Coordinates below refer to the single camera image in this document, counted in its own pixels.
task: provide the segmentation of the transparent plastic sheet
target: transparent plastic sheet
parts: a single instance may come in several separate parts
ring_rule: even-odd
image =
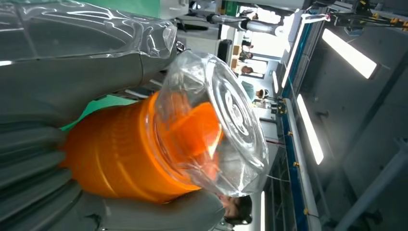
[[[163,166],[177,172],[173,178],[229,196],[261,190],[269,170],[265,138],[242,85],[223,61],[201,52],[180,54],[155,111]]]
[[[176,32],[167,20],[72,0],[0,0],[0,61],[168,58]]]

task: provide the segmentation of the plastic bag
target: plastic bag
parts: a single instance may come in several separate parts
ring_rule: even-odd
[[[177,27],[71,0],[0,1],[0,61],[118,57],[168,58]]]

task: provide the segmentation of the window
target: window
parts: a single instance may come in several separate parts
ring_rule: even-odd
[[[261,8],[241,7],[240,12],[244,10],[257,12],[259,20],[263,22],[277,24],[281,20],[281,17],[276,15],[275,12],[266,11]],[[282,57],[285,49],[290,50],[290,48],[288,48],[288,35],[293,24],[293,19],[294,15],[284,18],[284,24],[277,32],[279,36],[247,31],[243,39],[250,41],[254,46],[250,50],[252,53]]]

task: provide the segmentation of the orange cup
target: orange cup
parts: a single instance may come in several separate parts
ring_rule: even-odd
[[[61,167],[70,168],[84,190],[105,197],[166,203],[200,189],[185,169],[188,162],[198,163],[216,177],[218,156],[207,150],[222,138],[217,115],[203,103],[187,114],[176,113],[166,125],[155,124],[156,99],[157,94],[85,117],[68,134]]]

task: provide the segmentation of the transparent plastic cup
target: transparent plastic cup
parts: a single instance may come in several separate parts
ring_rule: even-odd
[[[64,146],[84,190],[166,203],[205,188],[228,196],[260,190],[268,150],[248,97],[217,57],[186,51],[148,99],[97,111]]]

